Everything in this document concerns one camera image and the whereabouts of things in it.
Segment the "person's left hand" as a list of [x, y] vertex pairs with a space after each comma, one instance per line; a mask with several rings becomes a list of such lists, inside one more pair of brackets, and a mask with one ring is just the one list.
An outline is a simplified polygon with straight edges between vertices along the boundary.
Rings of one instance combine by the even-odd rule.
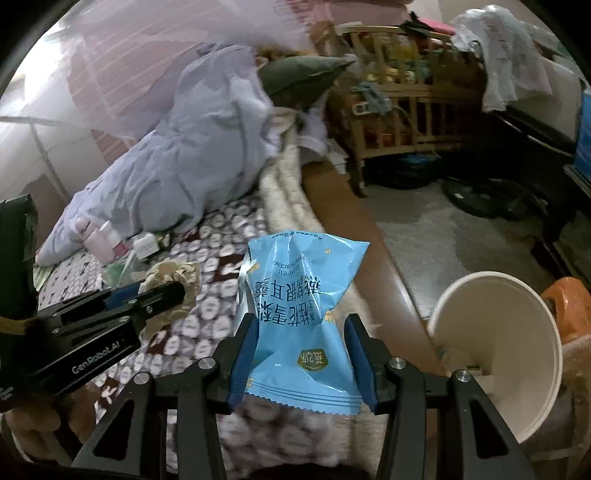
[[[84, 443], [96, 425], [95, 403], [100, 396], [99, 388], [88, 383], [70, 396], [71, 409], [68, 417], [70, 430]], [[54, 455], [42, 438], [42, 433], [53, 433], [60, 428], [59, 414], [43, 403], [31, 403], [14, 408], [3, 415], [12, 442], [18, 455], [26, 461], [54, 460]]]

